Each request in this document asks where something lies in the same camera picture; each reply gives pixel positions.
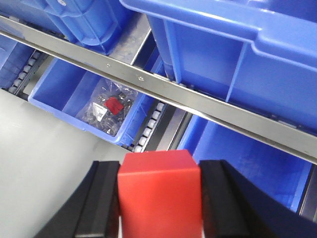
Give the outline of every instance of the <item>red label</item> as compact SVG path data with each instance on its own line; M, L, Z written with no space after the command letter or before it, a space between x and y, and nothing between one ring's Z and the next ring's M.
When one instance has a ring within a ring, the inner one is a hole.
M104 104L114 115L117 115L124 106L114 97L109 98Z

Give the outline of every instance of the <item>red block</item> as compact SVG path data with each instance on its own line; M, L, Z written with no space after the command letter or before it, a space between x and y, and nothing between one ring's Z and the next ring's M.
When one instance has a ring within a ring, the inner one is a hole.
M201 237L201 172L187 150L127 154L118 186L123 238Z

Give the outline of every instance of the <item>blue plastic bin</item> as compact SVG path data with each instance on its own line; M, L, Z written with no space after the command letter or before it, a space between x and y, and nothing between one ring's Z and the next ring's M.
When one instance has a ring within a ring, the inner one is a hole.
M317 133L315 0L120 0L178 83Z
M154 99L139 93L115 137L75 118L89 101L100 76L54 59L29 96L29 102L55 117L118 145L130 145Z
M0 12L105 54L111 52L133 14L119 0L0 0Z
M33 51L31 47L0 36L0 88L12 86Z
M311 163L193 116L178 149L200 160L226 160L269 196L296 211Z

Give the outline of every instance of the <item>black plastic piece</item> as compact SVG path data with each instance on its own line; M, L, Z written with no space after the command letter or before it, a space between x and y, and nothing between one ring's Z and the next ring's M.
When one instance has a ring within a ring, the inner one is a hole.
M85 178L72 196L35 238L73 238L82 207L85 204L98 164L98 162L93 162Z
M317 237L317 224L299 216L269 197L226 161L222 161L222 165L252 237Z
M200 161L206 238L247 238L249 230L221 161Z
M301 216L317 223L317 166L313 165L298 212Z
M92 183L76 238L116 238L119 229L118 162L100 162Z
M62 208L35 238L117 238L117 161L93 162Z

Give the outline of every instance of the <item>metal rail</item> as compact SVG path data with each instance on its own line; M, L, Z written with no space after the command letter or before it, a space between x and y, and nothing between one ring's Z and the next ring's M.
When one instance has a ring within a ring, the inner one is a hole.
M0 16L0 34L317 164L317 137Z

